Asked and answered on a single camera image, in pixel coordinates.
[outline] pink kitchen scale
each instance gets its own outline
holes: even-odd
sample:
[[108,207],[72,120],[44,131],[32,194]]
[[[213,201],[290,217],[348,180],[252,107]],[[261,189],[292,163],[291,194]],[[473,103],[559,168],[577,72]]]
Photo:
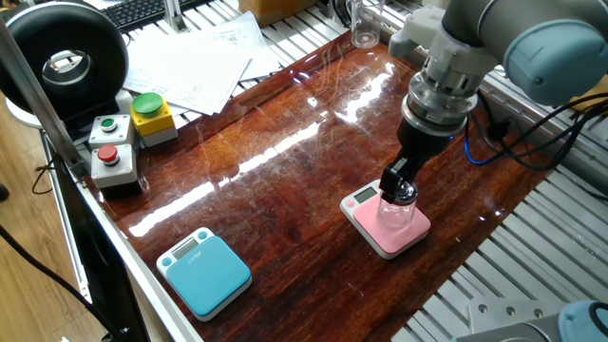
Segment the pink kitchen scale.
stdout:
[[382,200],[379,184],[380,180],[375,180],[346,196],[340,209],[380,257],[392,259],[426,237],[430,221],[418,208],[411,208],[415,212],[409,224],[388,224],[378,216]]

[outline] wooden floor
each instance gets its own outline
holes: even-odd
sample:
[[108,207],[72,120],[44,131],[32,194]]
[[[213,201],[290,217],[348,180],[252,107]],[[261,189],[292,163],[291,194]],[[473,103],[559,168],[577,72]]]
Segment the wooden floor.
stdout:
[[[0,94],[0,202],[2,224],[31,254],[75,285],[52,193],[36,196],[34,168],[44,165],[38,131],[16,122]],[[38,190],[49,189],[44,176]],[[100,341],[101,325],[59,285],[31,267],[0,239],[0,341]]]

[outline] wooden table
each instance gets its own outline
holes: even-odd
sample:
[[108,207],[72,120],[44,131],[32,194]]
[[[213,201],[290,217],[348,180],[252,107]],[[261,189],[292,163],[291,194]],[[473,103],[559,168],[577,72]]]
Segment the wooden table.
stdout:
[[[347,33],[180,130],[138,158],[144,193],[102,202],[206,342],[388,341],[544,174],[514,161],[466,161],[463,137],[416,180],[432,222],[398,258],[380,258],[340,201],[378,179],[415,68]],[[482,158],[475,134],[471,149]],[[156,259],[209,227],[249,266],[253,284],[201,323]]]

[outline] cardboard box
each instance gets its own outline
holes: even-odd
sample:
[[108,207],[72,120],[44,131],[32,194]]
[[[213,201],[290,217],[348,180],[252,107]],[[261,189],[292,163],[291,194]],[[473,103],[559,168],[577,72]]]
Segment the cardboard box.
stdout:
[[316,4],[316,0],[238,0],[243,13],[250,10],[257,24],[267,27]]

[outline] red button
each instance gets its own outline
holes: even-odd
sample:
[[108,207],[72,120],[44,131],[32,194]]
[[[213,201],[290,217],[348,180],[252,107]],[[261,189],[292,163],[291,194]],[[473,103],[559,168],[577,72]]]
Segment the red button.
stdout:
[[97,152],[97,158],[102,162],[114,162],[117,156],[118,150],[112,145],[106,145]]

